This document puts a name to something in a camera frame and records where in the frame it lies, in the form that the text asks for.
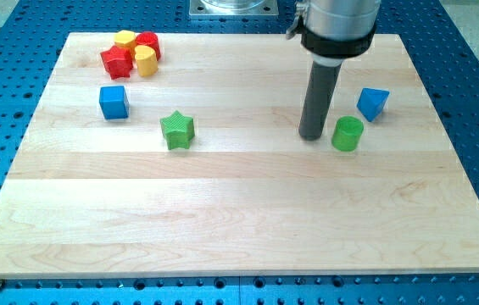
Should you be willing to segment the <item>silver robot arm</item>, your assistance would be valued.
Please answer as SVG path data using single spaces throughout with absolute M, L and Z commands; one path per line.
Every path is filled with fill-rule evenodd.
M 337 67 L 370 47 L 380 6 L 380 0 L 298 1 L 286 39 L 300 33 L 317 64 Z

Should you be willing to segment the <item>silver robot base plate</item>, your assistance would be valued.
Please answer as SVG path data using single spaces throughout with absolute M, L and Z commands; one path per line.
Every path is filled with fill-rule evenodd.
M 191 17 L 277 16 L 277 0 L 190 0 Z

